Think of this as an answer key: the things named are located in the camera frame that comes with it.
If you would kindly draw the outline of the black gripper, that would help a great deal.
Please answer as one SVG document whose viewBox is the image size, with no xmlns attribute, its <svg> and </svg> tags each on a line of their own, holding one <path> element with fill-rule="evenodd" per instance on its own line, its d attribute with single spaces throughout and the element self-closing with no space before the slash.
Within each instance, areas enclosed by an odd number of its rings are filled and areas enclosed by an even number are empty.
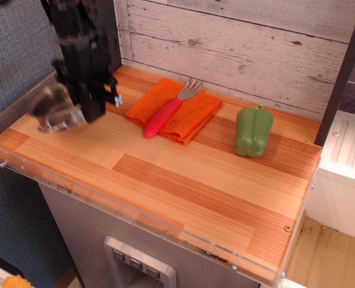
<svg viewBox="0 0 355 288">
<path fill-rule="evenodd" d="M 116 107 L 123 104 L 117 80 L 109 71 L 111 55 L 106 36 L 56 37 L 56 43 L 63 55 L 62 60 L 52 62 L 58 80 L 67 87 L 73 104 L 82 106 L 87 122 L 105 114 L 105 100 Z"/>
</svg>

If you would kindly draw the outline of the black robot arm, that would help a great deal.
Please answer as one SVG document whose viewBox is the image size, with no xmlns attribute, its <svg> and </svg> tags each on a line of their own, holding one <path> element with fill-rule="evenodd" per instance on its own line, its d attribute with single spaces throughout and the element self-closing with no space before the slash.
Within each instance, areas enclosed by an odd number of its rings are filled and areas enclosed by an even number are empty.
<svg viewBox="0 0 355 288">
<path fill-rule="evenodd" d="M 42 1 L 56 32 L 62 59 L 52 62 L 57 80 L 64 84 L 83 117 L 93 122 L 105 114 L 106 103 L 123 103 L 112 75 L 120 68 L 114 5 L 99 1 Z"/>
</svg>

